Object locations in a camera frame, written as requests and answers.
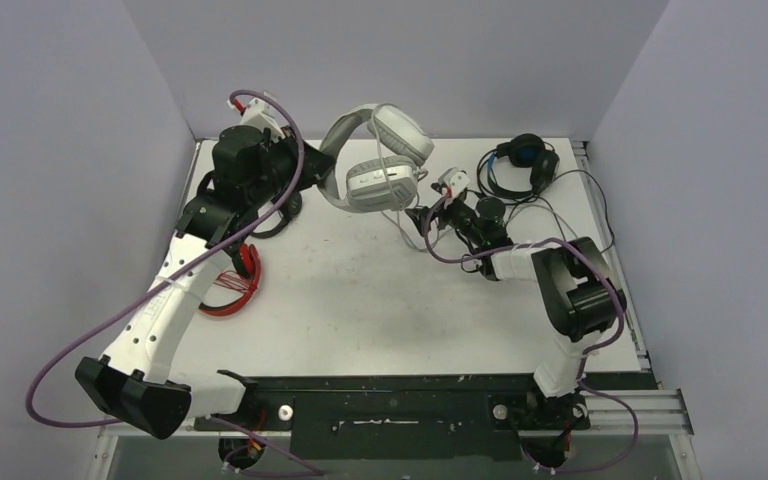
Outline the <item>white grey headphones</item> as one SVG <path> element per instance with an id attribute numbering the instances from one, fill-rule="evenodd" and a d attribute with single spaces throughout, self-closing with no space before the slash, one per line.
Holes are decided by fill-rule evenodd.
<path id="1" fill-rule="evenodd" d="M 336 169 L 318 182 L 318 190 L 334 207 L 350 213 L 400 211 L 418 193 L 424 165 L 434 143 L 409 115 L 390 103 L 364 104 L 340 116 L 327 130 L 319 150 L 336 159 L 356 129 L 364 125 L 375 140 L 376 156 L 346 172 L 341 195 Z"/>

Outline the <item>red black headphones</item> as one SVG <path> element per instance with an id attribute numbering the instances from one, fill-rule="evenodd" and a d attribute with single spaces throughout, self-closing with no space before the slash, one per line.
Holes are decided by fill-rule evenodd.
<path id="1" fill-rule="evenodd" d="M 237 292 L 240 296 L 224 305 L 210 306 L 201 303 L 199 311 L 211 317 L 228 317 L 244 308 L 254 297 L 262 279 L 263 267 L 259 251 L 255 245 L 243 244 L 238 259 L 242 272 L 224 271 L 214 281 L 216 286 Z"/>

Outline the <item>small black headphones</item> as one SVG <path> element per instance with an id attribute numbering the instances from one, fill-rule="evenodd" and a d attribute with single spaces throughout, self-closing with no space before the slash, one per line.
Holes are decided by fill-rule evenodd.
<path id="1" fill-rule="evenodd" d="M 288 199 L 280 206 L 277 213 L 279 215 L 278 223 L 263 232 L 252 232 L 251 237 L 256 239 L 269 239 L 282 233 L 289 224 L 299 216 L 303 208 L 303 197 L 299 192 L 292 193 Z"/>

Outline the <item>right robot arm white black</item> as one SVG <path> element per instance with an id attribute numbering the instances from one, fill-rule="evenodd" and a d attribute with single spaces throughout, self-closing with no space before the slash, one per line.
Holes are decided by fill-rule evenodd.
<path id="1" fill-rule="evenodd" d="M 406 214 L 424 238 L 434 226 L 451 227 L 469 250 L 457 261 L 478 261 L 486 279 L 536 282 L 551 340 L 534 372 L 540 391 L 527 398 L 525 409 L 534 425 L 549 428 L 564 417 L 562 397 L 579 389 L 588 358 L 622 336 L 627 300 L 591 238 L 516 243 L 506 212 L 501 200 L 482 197 L 475 206 L 442 198 Z"/>

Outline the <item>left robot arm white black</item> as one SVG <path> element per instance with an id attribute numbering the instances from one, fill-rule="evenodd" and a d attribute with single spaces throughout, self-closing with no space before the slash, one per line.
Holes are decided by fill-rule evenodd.
<path id="1" fill-rule="evenodd" d="M 236 430 L 257 421 L 259 403 L 241 376 L 175 373 L 173 359 L 214 280 L 243 266 L 241 249 L 263 207 L 317 185 L 336 165 L 289 131 L 251 126 L 224 130 L 211 155 L 213 167 L 182 210 L 151 298 L 99 357 L 83 358 L 75 370 L 103 413 L 157 439 L 193 417 L 220 414 Z"/>

